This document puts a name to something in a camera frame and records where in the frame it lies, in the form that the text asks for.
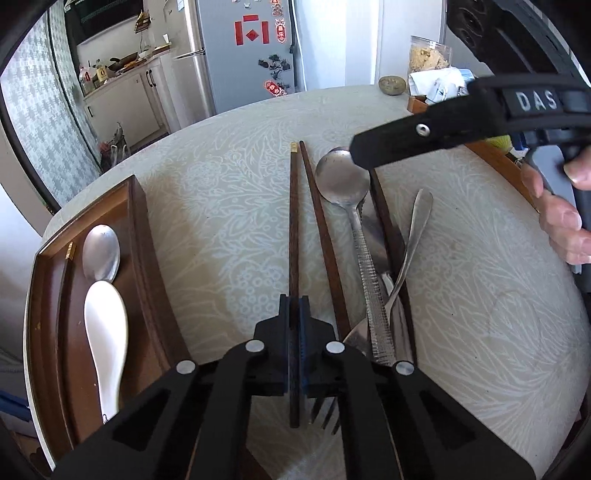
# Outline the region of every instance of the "fingernail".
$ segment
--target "fingernail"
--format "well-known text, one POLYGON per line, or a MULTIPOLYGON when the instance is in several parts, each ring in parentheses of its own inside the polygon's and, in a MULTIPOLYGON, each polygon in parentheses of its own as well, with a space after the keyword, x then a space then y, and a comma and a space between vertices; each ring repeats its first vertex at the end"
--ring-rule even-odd
POLYGON ((580 183, 587 180, 588 173, 581 168, 577 168, 576 162, 567 163, 564 166, 564 172, 572 180, 573 183, 580 183))
POLYGON ((580 230, 583 226, 581 216, 576 212, 564 212, 562 215, 562 224, 565 228, 571 228, 573 230, 580 230))

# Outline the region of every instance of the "fridge magnet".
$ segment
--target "fridge magnet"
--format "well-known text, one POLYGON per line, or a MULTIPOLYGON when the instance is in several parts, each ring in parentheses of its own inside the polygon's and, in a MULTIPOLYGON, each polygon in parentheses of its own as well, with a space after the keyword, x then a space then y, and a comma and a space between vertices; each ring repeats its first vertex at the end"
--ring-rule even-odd
POLYGON ((262 42, 264 44, 269 43, 269 22, 261 22, 262 29, 262 42))
MULTIPOLYGON (((243 15, 242 22, 254 22, 258 20, 258 15, 243 15)), ((236 34, 236 45, 244 45, 244 37, 250 41, 255 41, 261 35, 254 28, 251 28, 246 34, 242 30, 242 22, 234 22, 234 31, 236 34)), ((269 43, 269 22, 261 22, 262 42, 269 43)))
POLYGON ((285 43, 287 34, 285 32, 285 18, 275 19, 275 31, 277 32, 277 41, 279 43, 285 43))
POLYGON ((272 80, 265 80, 263 85, 265 89, 275 97, 287 95, 287 92, 272 80))
POLYGON ((242 22, 234 22, 234 33, 236 34, 236 45, 244 45, 242 37, 242 22))
POLYGON ((291 88, 290 85, 281 81, 281 73, 286 70, 291 70, 291 65, 286 59, 282 59, 279 55, 274 53, 268 57, 268 60, 259 60, 258 65, 259 67, 269 70, 271 79, 279 88, 286 92, 291 88))
POLYGON ((258 38, 258 33, 256 33, 256 31, 254 30, 250 30, 250 32, 248 32, 246 34, 246 37, 250 40, 250 41, 255 41, 258 38))

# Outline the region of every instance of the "wall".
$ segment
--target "wall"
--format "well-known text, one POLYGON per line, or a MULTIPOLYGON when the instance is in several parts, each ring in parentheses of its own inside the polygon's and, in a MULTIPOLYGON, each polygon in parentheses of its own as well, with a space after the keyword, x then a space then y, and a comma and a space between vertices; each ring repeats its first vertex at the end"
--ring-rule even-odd
POLYGON ((345 84, 344 0, 294 0, 307 90, 345 84))
MULTIPOLYGON (((113 25, 98 35, 78 45, 78 58, 80 63, 88 66, 90 61, 94 65, 97 59, 101 59, 107 65, 111 64, 111 58, 121 59, 127 55, 139 51, 141 34, 134 32, 136 17, 113 25)), ((148 32, 144 32, 144 43, 150 43, 148 32)))
POLYGON ((19 358, 31 267, 40 246, 41 236, 0 186, 0 347, 19 358))
POLYGON ((2 125, 0 125, 0 187, 4 188, 33 230, 38 235, 43 235, 52 215, 23 171, 2 125))
POLYGON ((411 35, 440 38, 443 0, 294 3, 307 90, 406 77, 411 35))
POLYGON ((376 79, 385 75, 406 78, 410 37, 439 41, 442 0, 382 0, 381 52, 376 79))
MULTIPOLYGON (((157 47, 164 44, 160 30, 163 29, 165 4, 164 0, 144 0, 144 9, 150 11, 152 24, 143 32, 143 46, 157 47)), ((177 8, 176 0, 168 0, 168 4, 170 8, 177 8)), ((101 59, 110 65, 110 59, 113 57, 121 59, 140 51, 139 43, 142 40, 142 34, 134 31, 136 20, 136 17, 129 18, 82 42, 77 48, 80 62, 88 65, 90 60, 90 64, 94 65, 97 59, 101 59)))

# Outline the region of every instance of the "metal spoon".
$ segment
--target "metal spoon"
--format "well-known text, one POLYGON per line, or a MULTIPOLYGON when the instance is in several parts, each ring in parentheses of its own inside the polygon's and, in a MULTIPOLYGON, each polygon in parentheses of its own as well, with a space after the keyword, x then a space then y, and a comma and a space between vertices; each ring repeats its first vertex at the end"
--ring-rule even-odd
POLYGON ((88 280, 113 283, 120 261, 119 240, 110 226, 97 225, 88 232, 82 249, 82 270, 88 280))
MULTIPOLYGON (((396 306, 396 299, 402 284, 406 280, 408 269, 413 261, 415 252, 417 251, 419 240, 425 230, 429 216, 431 215, 431 208, 433 207, 433 195, 430 191, 421 189, 417 194, 417 198, 414 201, 413 207, 413 218, 410 224, 410 234, 408 236, 408 247, 404 254, 404 261, 402 267, 398 273, 398 278, 394 284, 394 288, 390 292, 388 301, 385 305, 385 310, 388 312, 388 317, 391 321, 391 329, 394 337, 395 345, 397 347, 398 356, 395 358, 395 362, 398 360, 413 361, 412 350, 410 348, 410 339, 408 337, 408 329, 406 323, 402 321, 402 316, 394 312, 394 308, 400 308, 396 306)), ((369 352, 369 341, 368 341, 368 322, 367 319, 363 319, 349 332, 345 338, 347 345, 354 346, 361 350, 365 355, 369 352)))
POLYGON ((379 363, 393 365, 396 359, 394 341, 357 210, 369 192, 369 173, 355 165, 349 151, 342 147, 331 150, 320 159, 314 176, 322 196, 347 211, 361 272, 373 357, 379 363))

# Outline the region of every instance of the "frying pan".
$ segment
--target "frying pan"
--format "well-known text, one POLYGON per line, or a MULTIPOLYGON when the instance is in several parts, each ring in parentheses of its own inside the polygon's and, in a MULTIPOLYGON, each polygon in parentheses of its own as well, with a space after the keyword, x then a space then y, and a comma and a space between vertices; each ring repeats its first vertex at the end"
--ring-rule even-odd
POLYGON ((130 61, 134 61, 138 58, 138 53, 132 53, 131 55, 127 55, 125 58, 123 59, 117 59, 115 57, 113 57, 111 59, 111 61, 114 61, 115 63, 109 65, 109 70, 112 72, 117 72, 120 69, 122 69, 123 67, 125 67, 130 61))

